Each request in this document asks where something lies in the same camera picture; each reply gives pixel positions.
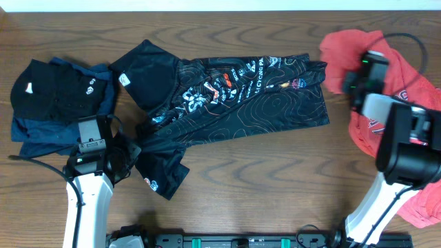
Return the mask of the black printed cycling jersey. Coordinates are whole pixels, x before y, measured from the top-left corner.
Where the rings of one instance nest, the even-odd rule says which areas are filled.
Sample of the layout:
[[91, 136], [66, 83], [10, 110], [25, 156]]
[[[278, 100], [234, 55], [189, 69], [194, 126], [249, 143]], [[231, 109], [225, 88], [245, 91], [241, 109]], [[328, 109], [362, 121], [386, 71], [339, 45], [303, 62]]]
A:
[[110, 70], [147, 115], [135, 167], [170, 199], [188, 174], [188, 147], [327, 125], [326, 67], [308, 54], [187, 60], [146, 40]]

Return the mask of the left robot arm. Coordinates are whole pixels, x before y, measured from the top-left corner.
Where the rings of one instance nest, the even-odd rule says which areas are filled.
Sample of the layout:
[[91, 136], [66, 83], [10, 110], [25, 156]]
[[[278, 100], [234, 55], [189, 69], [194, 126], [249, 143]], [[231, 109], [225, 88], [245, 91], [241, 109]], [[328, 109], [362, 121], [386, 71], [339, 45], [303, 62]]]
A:
[[78, 122], [79, 141], [63, 175], [67, 178], [68, 215], [64, 247], [105, 247], [107, 213], [114, 186], [131, 174], [141, 148], [123, 133], [112, 133], [115, 115], [95, 115]]

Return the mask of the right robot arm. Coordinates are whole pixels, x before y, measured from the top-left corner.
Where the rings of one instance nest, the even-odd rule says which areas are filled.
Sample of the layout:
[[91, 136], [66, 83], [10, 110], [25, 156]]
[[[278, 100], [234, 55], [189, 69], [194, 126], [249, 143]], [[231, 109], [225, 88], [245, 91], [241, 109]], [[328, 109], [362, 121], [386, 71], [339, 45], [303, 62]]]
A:
[[440, 112], [383, 94], [389, 61], [382, 53], [367, 51], [360, 62], [359, 70], [346, 75], [344, 91], [353, 111], [384, 125], [378, 173], [335, 232], [332, 247], [375, 247], [398, 210], [440, 180]]

